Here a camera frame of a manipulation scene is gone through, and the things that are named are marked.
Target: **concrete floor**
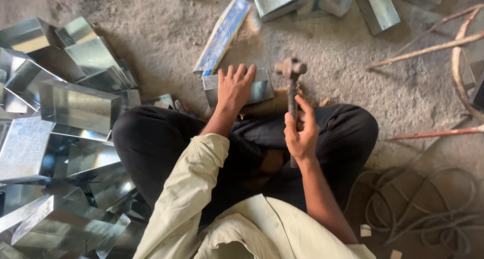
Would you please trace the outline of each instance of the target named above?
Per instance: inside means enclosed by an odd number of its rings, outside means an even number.
[[[143,99],[171,93],[201,114],[208,103],[192,68],[230,1],[0,0],[0,27],[34,16],[54,26],[63,26],[84,16],[98,34],[106,37],[116,55],[128,61],[140,80]],[[381,67],[378,73],[366,72],[365,66],[398,50],[419,35],[426,25],[484,0],[443,0],[430,12],[402,0],[393,2],[402,22],[377,37],[370,34],[356,2],[342,18],[327,16],[295,22],[294,15],[289,14],[266,24],[260,21],[254,6],[221,66],[255,63],[270,71],[276,86],[283,86],[284,81],[272,68],[279,58],[296,55],[308,65],[308,73],[301,81],[309,96],[317,101],[329,96],[333,103],[359,105],[377,119],[380,134],[366,166],[384,169],[406,165],[429,140],[390,143],[385,138],[444,130],[465,111],[452,85],[451,51],[397,62]],[[441,29],[444,35],[432,34],[410,50],[449,40],[460,23],[446,25]],[[481,181],[484,179],[483,145],[483,135],[445,138],[416,164],[416,168],[430,172],[442,165],[462,167]],[[453,181],[446,187],[456,200],[467,190],[464,181]],[[348,217],[357,229],[363,221],[362,207],[358,206],[363,199],[355,198],[353,202]],[[423,247],[415,235],[381,248],[382,235],[364,239],[378,258],[388,258],[392,247],[402,251],[404,258],[448,255],[444,249]],[[482,238],[478,238],[478,232],[469,235],[474,245],[468,258],[481,257],[478,249],[482,247],[477,239],[482,243]]]

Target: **metal wire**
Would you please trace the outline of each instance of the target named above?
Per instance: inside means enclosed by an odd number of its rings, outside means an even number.
[[[456,208],[452,208],[442,193],[441,189],[433,182],[433,179],[442,173],[457,172],[465,176],[469,181],[470,194],[467,199]],[[422,181],[411,195],[405,194],[397,185],[396,180],[405,174],[418,175]],[[373,174],[376,175],[373,183],[360,182],[360,179],[365,176]],[[353,194],[354,186],[356,184],[364,185],[372,190],[372,193],[365,205],[365,219],[366,223],[372,230],[389,233],[388,238],[383,245],[388,245],[395,242],[405,233],[417,233],[420,236],[421,242],[426,246],[443,246],[452,251],[452,257],[458,258],[459,255],[470,252],[469,239],[464,231],[480,230],[484,231],[484,213],[468,213],[469,206],[473,205],[477,199],[477,182],[474,176],[464,169],[460,168],[440,168],[430,175],[423,175],[414,169],[409,168],[390,168],[386,170],[366,170],[361,173],[351,188]],[[416,204],[415,200],[422,192],[424,186],[430,185],[439,195],[443,205],[443,212],[434,212],[426,209],[424,206]],[[406,208],[403,213],[396,217],[394,209],[391,207],[388,199],[385,197],[384,188],[391,186],[402,197],[406,203]],[[390,220],[385,220],[375,203],[376,198],[381,198],[384,202],[385,208],[390,214]],[[408,214],[412,209],[421,212],[423,215],[412,221],[408,221]],[[378,220],[378,222],[371,221],[370,213]],[[481,224],[476,224],[475,221],[481,220]],[[428,233],[437,232],[438,240],[435,243],[430,243],[428,240]]]

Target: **hammer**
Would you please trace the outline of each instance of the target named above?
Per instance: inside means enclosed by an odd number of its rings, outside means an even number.
[[[296,58],[285,58],[275,63],[274,71],[282,75],[287,81],[287,109],[294,117],[296,122],[296,131],[298,129],[298,103],[296,102],[296,95],[298,94],[297,81],[299,75],[306,73],[307,66],[305,63],[299,62]],[[291,167],[298,168],[298,163],[291,155]]]

